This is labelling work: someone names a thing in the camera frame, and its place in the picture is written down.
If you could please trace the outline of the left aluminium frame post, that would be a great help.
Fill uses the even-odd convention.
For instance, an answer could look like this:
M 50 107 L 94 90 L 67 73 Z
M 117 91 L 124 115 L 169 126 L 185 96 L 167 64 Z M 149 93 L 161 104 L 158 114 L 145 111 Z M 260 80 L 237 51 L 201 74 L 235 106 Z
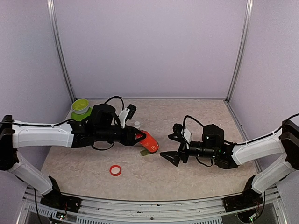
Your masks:
M 71 79 L 67 70 L 66 62 L 65 62 L 65 57 L 63 53 L 63 48 L 60 40 L 60 35 L 59 35 L 59 29 L 58 29 L 58 22 L 57 22 L 57 16 L 56 16 L 56 11 L 55 11 L 55 3 L 54 0 L 47 0 L 47 8 L 48 8 L 48 13 L 49 13 L 49 18 L 50 18 L 50 23 L 51 23 L 51 28 L 54 36 L 54 43 L 56 46 L 56 51 L 59 59 L 59 64 L 62 70 L 62 75 L 63 79 L 66 85 L 66 89 L 69 95 L 69 98 L 71 102 L 74 102 L 76 100 L 75 92 L 71 83 Z

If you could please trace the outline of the right aluminium frame post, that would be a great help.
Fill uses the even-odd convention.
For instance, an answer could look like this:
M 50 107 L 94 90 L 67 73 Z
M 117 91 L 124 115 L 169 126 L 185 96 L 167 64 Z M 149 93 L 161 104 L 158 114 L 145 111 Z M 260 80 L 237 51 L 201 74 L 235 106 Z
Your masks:
M 252 16 L 252 10 L 253 10 L 253 5 L 254 1 L 253 0 L 247 0 L 246 1 L 246 10 L 245 10 L 245 16 L 244 16 L 244 22 L 243 22 L 243 28 L 242 28 L 242 33 L 241 33 L 241 39 L 240 39 L 240 44 L 239 44 L 239 49 L 237 52 L 237 58 L 233 70 L 233 76 L 229 85 L 228 93 L 226 96 L 226 103 L 230 104 L 236 84 L 237 84 L 237 79 L 239 77 L 241 65 L 242 65 L 242 60 L 246 48 L 246 42 L 248 38 L 248 33 L 249 33 L 249 28 L 250 28 L 250 21 L 251 21 L 251 16 Z

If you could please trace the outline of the small white pill bottle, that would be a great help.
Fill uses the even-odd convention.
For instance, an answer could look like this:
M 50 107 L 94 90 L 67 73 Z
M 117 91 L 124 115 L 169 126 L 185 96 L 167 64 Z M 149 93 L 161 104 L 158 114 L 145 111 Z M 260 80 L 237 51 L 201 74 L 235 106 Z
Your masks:
M 136 121 L 136 122 L 134 123 L 134 127 L 137 128 L 137 129 L 139 129 L 139 128 L 141 127 L 140 122 L 139 122 L 139 121 Z

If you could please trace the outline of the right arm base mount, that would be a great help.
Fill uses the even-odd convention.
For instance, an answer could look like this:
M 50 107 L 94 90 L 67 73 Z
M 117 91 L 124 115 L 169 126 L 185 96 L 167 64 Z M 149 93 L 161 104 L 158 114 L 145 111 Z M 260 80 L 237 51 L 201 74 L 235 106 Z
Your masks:
M 223 198 L 224 208 L 226 212 L 242 210 L 263 204 L 263 198 L 256 196 L 235 195 Z

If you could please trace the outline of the green weekly pill organizer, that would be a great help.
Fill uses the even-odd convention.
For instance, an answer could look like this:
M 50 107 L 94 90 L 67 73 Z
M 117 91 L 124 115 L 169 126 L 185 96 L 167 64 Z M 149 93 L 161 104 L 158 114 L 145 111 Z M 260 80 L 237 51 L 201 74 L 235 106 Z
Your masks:
M 151 154 L 151 152 L 149 152 L 148 150 L 142 150 L 142 151 L 140 151 L 140 155 L 141 156 L 146 156 L 146 155 L 149 155 L 149 154 Z

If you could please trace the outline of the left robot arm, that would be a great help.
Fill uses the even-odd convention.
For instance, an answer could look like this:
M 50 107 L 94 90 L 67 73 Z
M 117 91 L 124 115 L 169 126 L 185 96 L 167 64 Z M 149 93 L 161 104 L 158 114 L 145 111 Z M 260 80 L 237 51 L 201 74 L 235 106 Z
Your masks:
M 39 124 L 15 121 L 6 115 L 0 123 L 0 169 L 34 187 L 53 206 L 62 207 L 65 196 L 56 180 L 44 176 L 17 150 L 32 146 L 94 147 L 98 141 L 133 146 L 147 137 L 139 129 L 126 125 L 135 112 L 136 107 L 129 105 L 116 114 L 116 109 L 105 102 L 94 105 L 91 114 L 82 121 L 68 119 L 58 124 Z

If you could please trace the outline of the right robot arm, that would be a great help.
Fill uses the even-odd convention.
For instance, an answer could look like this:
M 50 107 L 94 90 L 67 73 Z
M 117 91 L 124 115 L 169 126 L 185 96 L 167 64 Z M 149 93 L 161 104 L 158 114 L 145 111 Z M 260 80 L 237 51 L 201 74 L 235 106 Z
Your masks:
M 193 141 L 192 133 L 185 123 L 174 124 L 173 133 L 168 138 L 179 142 L 177 151 L 161 152 L 160 156 L 174 166 L 187 163 L 189 157 L 208 158 L 211 164 L 222 169 L 233 169 L 249 161 L 272 154 L 280 154 L 268 168 L 248 179 L 239 196 L 239 203 L 249 207 L 268 189 L 299 169 L 299 127 L 291 118 L 267 135 L 243 143 L 233 143 L 224 139 L 224 130 L 215 124 L 202 125 L 202 140 Z

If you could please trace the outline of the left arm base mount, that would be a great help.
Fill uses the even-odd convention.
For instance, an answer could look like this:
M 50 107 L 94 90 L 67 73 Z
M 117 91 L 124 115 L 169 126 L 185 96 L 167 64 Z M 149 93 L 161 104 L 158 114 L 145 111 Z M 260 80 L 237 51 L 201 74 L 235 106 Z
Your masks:
M 81 201 L 79 197 L 63 194 L 47 194 L 41 198 L 40 203 L 51 208 L 78 213 Z

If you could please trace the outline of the orange pill bottle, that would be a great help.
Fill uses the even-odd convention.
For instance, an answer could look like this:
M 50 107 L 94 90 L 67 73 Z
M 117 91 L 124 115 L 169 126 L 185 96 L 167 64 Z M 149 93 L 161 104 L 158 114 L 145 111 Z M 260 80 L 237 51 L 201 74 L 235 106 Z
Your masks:
M 159 143 L 147 132 L 142 130 L 146 134 L 145 139 L 141 140 L 141 145 L 147 149 L 150 153 L 155 153 L 159 149 Z

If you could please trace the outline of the aluminium frame post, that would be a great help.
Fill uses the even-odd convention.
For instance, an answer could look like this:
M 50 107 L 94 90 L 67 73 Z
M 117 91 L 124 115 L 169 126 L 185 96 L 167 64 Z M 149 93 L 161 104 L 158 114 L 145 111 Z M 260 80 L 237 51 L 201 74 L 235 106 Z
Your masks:
M 240 44 L 239 44 L 239 49 L 237 52 L 237 58 L 233 70 L 233 76 L 229 85 L 228 93 L 226 96 L 226 103 L 230 104 L 236 84 L 237 84 L 237 79 L 239 77 L 241 65 L 242 65 L 242 60 L 246 48 L 246 42 L 248 38 L 248 33 L 249 33 L 249 28 L 250 28 L 250 21 L 251 21 L 251 16 L 252 16 L 252 10 L 253 10 L 253 5 L 254 1 L 253 0 L 247 0 L 246 1 L 246 10 L 245 10 L 245 16 L 244 16 L 244 22 L 243 22 L 243 28 L 242 28 L 242 33 L 241 33 L 241 39 L 240 39 Z
M 63 53 L 63 48 L 60 40 L 60 35 L 59 35 L 59 29 L 58 29 L 58 22 L 57 22 L 57 16 L 56 16 L 56 11 L 55 11 L 55 3 L 54 0 L 47 0 L 47 8 L 48 8 L 48 13 L 49 13 L 49 18 L 50 18 L 50 23 L 51 23 L 51 28 L 54 36 L 54 43 L 56 46 L 56 51 L 59 59 L 59 64 L 62 70 L 62 75 L 63 79 L 66 85 L 66 89 L 69 95 L 69 98 L 71 102 L 74 102 L 76 100 L 75 92 L 71 83 L 71 79 L 67 70 L 66 62 L 65 62 L 65 57 Z

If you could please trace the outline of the orange bottle cap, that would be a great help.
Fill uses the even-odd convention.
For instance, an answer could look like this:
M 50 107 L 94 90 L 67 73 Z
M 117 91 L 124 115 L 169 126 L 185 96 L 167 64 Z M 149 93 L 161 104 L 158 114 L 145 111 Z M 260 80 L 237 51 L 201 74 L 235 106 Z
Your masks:
M 119 176 L 122 173 L 122 169 L 119 165 L 112 165 L 109 172 L 112 176 Z

